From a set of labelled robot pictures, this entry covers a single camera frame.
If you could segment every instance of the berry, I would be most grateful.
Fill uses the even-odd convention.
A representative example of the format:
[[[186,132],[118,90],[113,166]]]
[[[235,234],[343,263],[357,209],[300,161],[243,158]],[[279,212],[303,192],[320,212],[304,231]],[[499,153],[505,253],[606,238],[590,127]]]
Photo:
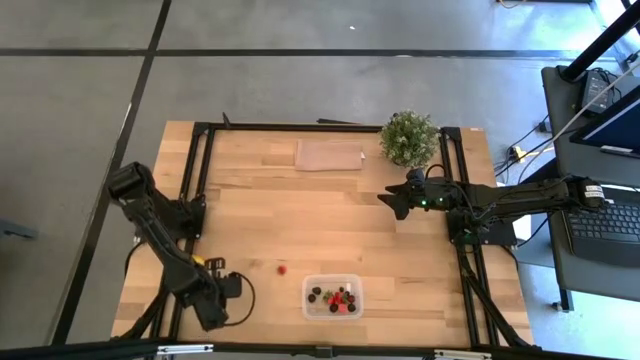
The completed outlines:
[[[326,293],[324,293],[324,295],[322,296],[322,300],[324,301],[329,301],[329,299],[331,299],[333,297],[333,293],[331,291],[327,291]]]

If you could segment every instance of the black desk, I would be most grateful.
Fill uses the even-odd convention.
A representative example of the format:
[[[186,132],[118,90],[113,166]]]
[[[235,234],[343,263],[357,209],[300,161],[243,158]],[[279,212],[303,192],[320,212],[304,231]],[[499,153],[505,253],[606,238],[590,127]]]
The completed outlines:
[[[560,79],[556,68],[542,69],[542,83],[551,127],[556,134],[575,115],[574,104],[578,99],[580,85],[569,84]],[[627,77],[618,84],[618,88],[625,94],[639,85],[640,79]],[[574,124],[581,126],[586,121],[582,118]],[[525,182],[572,174],[588,176],[602,184],[640,187],[640,160],[604,154],[596,147],[574,144],[569,141],[569,137],[562,136],[555,141],[556,158]],[[549,232],[563,310],[572,308],[571,293],[567,290],[640,301],[640,268],[612,266],[571,254],[567,228],[560,213],[549,219]]]

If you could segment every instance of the laptop keyboard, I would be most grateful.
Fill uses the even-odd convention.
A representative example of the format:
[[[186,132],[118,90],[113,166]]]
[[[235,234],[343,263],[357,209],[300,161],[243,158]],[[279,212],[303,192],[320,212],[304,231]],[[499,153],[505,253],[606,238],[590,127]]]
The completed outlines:
[[[597,213],[567,214],[571,234],[577,237],[640,244],[640,207],[612,204]]]

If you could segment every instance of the brown paper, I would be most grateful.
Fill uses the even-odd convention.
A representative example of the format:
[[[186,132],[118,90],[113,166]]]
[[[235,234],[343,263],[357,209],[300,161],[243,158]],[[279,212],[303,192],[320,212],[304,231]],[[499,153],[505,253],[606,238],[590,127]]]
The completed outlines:
[[[356,141],[298,140],[296,170],[360,170],[362,144]]]

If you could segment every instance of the black stand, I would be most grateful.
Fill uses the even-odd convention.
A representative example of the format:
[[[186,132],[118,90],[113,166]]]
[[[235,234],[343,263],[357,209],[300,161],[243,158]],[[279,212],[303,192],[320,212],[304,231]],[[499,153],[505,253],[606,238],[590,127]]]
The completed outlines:
[[[616,21],[606,28],[589,47],[580,54],[566,69],[562,70],[560,77],[568,82],[574,82],[604,54],[616,41],[620,40],[629,30],[633,29],[640,21],[640,2],[636,1]]]
[[[551,304],[554,309],[562,312],[573,311],[573,297],[571,291],[560,288],[560,302]]]

